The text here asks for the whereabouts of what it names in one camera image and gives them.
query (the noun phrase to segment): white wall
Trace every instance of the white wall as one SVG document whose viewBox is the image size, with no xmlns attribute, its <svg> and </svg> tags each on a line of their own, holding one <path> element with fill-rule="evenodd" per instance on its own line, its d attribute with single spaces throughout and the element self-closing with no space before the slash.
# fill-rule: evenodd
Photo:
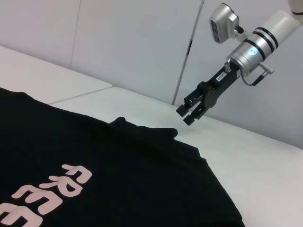
<svg viewBox="0 0 303 227">
<path fill-rule="evenodd" d="M 1 0 L 0 45 L 70 67 L 80 0 Z"/>
<path fill-rule="evenodd" d="M 197 25 L 176 105 L 198 83 L 209 80 L 225 63 L 239 43 L 229 40 L 222 45 L 212 40 L 208 19 L 222 0 L 205 0 Z M 225 0 L 240 17 L 240 25 L 253 31 L 274 12 L 290 12 L 286 0 Z M 275 70 L 256 87 L 236 81 L 218 100 L 207 116 L 303 148 L 303 28 L 293 34 L 265 63 Z M 261 70 L 253 72 L 253 82 Z"/>
<path fill-rule="evenodd" d="M 200 4 L 82 0 L 71 69 L 172 103 Z"/>
</svg>

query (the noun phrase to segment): pink letter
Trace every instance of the pink letter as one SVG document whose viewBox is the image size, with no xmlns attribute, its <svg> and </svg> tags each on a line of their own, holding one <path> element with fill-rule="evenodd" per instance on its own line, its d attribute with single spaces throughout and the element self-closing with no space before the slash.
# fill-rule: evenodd
<svg viewBox="0 0 303 227">
<path fill-rule="evenodd" d="M 59 191 L 62 195 L 66 197 L 74 197 L 80 194 L 81 190 L 83 189 L 77 183 L 75 183 L 72 179 L 67 176 L 50 176 L 49 179 L 51 181 L 55 181 L 52 183 L 42 183 L 39 185 L 40 188 L 46 189 L 51 188 L 54 186 L 58 186 Z M 67 190 L 67 185 L 73 187 L 75 190 L 70 192 Z"/>
<path fill-rule="evenodd" d="M 25 199 L 26 203 L 32 203 L 36 202 L 37 200 L 46 197 L 49 199 L 46 203 L 42 204 L 41 206 L 38 207 L 38 211 L 40 214 L 45 215 L 57 207 L 61 205 L 63 200 L 57 196 L 55 193 L 51 191 L 45 191 L 41 190 L 39 188 L 35 188 L 34 186 L 31 185 L 25 185 L 22 186 L 15 194 L 12 195 L 14 199 L 19 199 L 21 196 L 23 196 L 26 192 L 32 192 L 27 198 Z"/>
<path fill-rule="evenodd" d="M 66 174 L 70 176 L 75 175 L 78 171 L 81 172 L 82 174 L 77 178 L 79 183 L 86 183 L 92 176 L 92 173 L 83 166 L 63 165 L 62 168 L 69 170 Z"/>
<path fill-rule="evenodd" d="M 20 207 L 9 203 L 0 205 L 0 215 L 9 213 L 1 223 L 7 226 L 14 224 L 20 217 L 24 217 L 27 223 L 23 227 L 39 227 L 43 221 L 42 217 L 36 215 L 27 207 Z"/>
</svg>

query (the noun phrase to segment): t-shirt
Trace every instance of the t-shirt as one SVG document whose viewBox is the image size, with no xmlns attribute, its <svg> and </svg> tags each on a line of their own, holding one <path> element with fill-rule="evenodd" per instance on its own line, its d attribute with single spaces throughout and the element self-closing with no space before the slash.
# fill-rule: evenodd
<svg viewBox="0 0 303 227">
<path fill-rule="evenodd" d="M 0 226 L 243 227 L 206 160 L 177 133 L 0 89 Z"/>
</svg>

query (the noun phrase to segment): blue led light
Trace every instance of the blue led light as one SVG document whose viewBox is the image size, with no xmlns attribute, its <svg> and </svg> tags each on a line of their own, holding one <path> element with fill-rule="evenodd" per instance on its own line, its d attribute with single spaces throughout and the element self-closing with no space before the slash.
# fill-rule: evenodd
<svg viewBox="0 0 303 227">
<path fill-rule="evenodd" d="M 251 48 L 249 51 L 250 55 L 256 55 L 257 53 L 258 53 L 258 50 L 256 49 L 256 47 Z"/>
</svg>

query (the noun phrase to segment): white table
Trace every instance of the white table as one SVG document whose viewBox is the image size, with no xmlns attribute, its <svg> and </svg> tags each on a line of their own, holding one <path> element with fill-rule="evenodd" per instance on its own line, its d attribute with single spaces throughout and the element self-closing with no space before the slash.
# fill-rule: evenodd
<svg viewBox="0 0 303 227">
<path fill-rule="evenodd" d="M 50 104 L 111 84 L 0 46 L 0 87 Z"/>
<path fill-rule="evenodd" d="M 53 106 L 112 122 L 117 117 L 176 128 L 177 140 L 199 148 L 247 227 L 303 226 L 303 151 L 256 133 L 202 117 L 188 127 L 176 107 L 110 88 Z"/>
</svg>

